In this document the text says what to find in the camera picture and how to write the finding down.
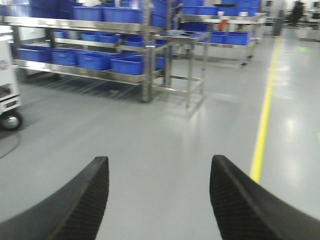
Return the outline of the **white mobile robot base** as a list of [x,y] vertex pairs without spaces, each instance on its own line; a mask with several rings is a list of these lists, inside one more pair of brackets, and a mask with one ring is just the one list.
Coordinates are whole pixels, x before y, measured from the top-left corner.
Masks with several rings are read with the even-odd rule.
[[18,56],[13,43],[12,31],[0,26],[0,128],[17,131],[23,125],[23,116],[18,112],[22,105],[17,68],[14,59]]

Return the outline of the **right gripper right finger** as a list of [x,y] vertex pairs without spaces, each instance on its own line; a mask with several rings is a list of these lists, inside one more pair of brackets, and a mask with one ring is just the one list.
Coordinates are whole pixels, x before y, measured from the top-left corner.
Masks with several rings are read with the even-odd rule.
[[223,240],[318,240],[320,221],[253,181],[224,155],[211,162],[209,195]]

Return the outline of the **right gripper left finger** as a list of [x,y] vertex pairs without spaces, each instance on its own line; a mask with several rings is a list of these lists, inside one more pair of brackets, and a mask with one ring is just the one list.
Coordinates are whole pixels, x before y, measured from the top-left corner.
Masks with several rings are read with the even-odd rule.
[[109,196],[109,159],[95,157],[59,190],[1,222],[2,240],[94,240]]

